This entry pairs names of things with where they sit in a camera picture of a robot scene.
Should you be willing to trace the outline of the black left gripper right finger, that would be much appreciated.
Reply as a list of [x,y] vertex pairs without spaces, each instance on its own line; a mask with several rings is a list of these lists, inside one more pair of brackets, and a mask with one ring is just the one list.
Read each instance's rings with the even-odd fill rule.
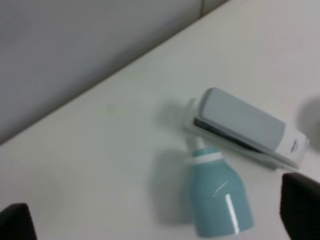
[[280,217],[292,240],[320,238],[320,183],[298,172],[282,175]]

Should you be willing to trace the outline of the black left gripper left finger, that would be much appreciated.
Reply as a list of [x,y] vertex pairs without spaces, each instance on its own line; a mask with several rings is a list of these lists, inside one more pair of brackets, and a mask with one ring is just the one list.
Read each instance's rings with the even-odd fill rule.
[[36,240],[33,219],[26,203],[14,203],[0,212],[1,240]]

